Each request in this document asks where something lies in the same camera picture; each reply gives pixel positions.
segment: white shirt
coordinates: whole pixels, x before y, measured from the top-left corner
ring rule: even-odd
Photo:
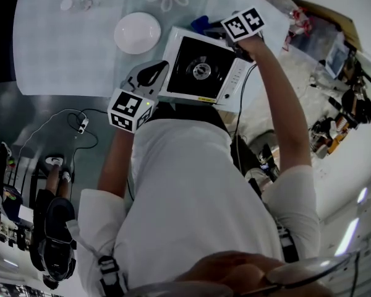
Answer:
[[[200,121],[151,121],[135,135],[135,202],[84,190],[80,235],[113,255],[129,288],[168,281],[220,251],[260,253],[283,260],[277,227],[255,191],[233,165],[231,139]],[[317,256],[319,225],[310,166],[287,170],[264,192],[270,212],[287,227],[299,257]],[[77,250],[82,285],[103,295],[95,257]]]

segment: white bowl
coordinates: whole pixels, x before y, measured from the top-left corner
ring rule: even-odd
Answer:
[[[158,21],[150,14],[135,12],[123,17],[114,31],[117,46],[128,54],[142,54],[152,49],[161,36]]]

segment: blue object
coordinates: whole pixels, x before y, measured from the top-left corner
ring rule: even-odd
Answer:
[[[7,184],[4,184],[4,190],[8,190],[13,196],[15,196],[15,199],[12,200],[9,197],[2,203],[2,208],[4,209],[7,218],[13,222],[20,222],[19,216],[19,209],[20,205],[23,204],[22,196],[20,195],[19,191],[16,190],[14,186],[10,186]]]
[[[209,18],[207,15],[203,15],[196,20],[191,22],[191,27],[194,29],[195,32],[201,35],[205,35],[204,31],[212,28],[211,24],[209,23]]]

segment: white tablecloth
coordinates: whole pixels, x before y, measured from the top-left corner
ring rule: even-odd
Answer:
[[[255,6],[267,22],[265,42],[278,55],[289,24],[285,16],[265,0],[189,0],[188,6],[174,3],[169,12],[161,1],[102,0],[84,12],[60,9],[62,0],[18,0],[14,20],[14,62],[17,84],[24,95],[85,95],[110,97],[114,87],[132,67],[163,55],[172,25],[186,27],[207,15],[210,22],[229,17],[234,11]],[[114,42],[114,28],[121,17],[135,11],[154,15],[162,37],[151,51],[128,55]],[[260,90],[258,69],[245,88],[244,107]],[[239,109],[240,92],[233,96],[230,111]]]

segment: black cooktop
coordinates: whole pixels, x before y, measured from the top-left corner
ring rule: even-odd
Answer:
[[[216,98],[235,57],[222,47],[183,37],[168,92]]]

